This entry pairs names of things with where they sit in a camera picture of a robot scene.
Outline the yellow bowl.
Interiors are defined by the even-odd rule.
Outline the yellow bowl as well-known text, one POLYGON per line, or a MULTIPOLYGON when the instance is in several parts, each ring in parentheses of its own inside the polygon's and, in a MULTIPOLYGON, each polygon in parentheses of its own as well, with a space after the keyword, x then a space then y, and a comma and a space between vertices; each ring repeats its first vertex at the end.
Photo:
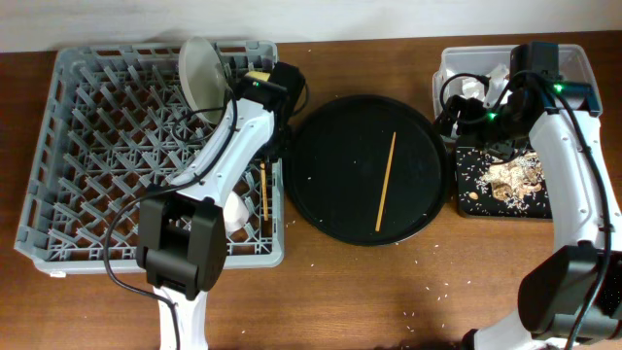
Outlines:
POLYGON ((260 72, 260 71, 250 71, 246 74, 246 77, 252 78, 254 80, 258 80, 258 81, 265 81, 267 82, 269 80, 270 74, 267 72, 260 72))

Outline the pink cup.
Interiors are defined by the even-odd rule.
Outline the pink cup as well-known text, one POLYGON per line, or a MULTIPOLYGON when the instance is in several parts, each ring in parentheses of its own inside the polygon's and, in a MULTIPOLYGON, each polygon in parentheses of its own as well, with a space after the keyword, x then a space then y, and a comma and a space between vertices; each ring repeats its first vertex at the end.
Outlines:
POLYGON ((245 202, 236 192, 229 194, 223 214, 227 233, 233 233, 243 228, 250 218, 250 212, 245 202))

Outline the pale green plate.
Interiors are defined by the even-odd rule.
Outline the pale green plate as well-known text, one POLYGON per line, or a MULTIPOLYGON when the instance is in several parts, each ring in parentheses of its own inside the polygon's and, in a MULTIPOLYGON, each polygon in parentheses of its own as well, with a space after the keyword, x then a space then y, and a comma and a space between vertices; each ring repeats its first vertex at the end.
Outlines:
POLYGON ((182 92, 190 109, 203 122, 218 124, 222 118, 227 79, 220 56, 205 38, 188 39, 179 55, 182 92))

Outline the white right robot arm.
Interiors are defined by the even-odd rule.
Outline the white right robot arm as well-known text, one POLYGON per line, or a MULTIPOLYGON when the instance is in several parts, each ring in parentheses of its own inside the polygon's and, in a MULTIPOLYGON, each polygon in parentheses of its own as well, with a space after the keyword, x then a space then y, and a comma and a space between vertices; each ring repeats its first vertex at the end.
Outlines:
POLYGON ((578 45, 455 47, 432 79, 446 140, 499 160, 522 144, 543 169, 554 252, 521 282, 517 308, 471 330, 465 349, 570 349, 621 336, 621 210, 601 146, 602 101, 578 45))

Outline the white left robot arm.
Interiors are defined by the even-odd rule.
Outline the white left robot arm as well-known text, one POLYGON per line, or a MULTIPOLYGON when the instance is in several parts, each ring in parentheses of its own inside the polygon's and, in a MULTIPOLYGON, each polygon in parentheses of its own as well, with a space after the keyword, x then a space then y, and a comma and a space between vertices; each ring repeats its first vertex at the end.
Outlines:
POLYGON ((255 156, 281 152, 306 87, 300 69, 285 62, 265 78, 247 73, 225 89, 222 118, 198 157, 170 185, 151 185, 121 209, 139 208, 136 262, 152 289, 132 287, 104 266, 114 283, 169 311, 171 319, 160 323, 162 348, 207 348, 207 295, 224 270, 232 230, 227 201, 255 156))

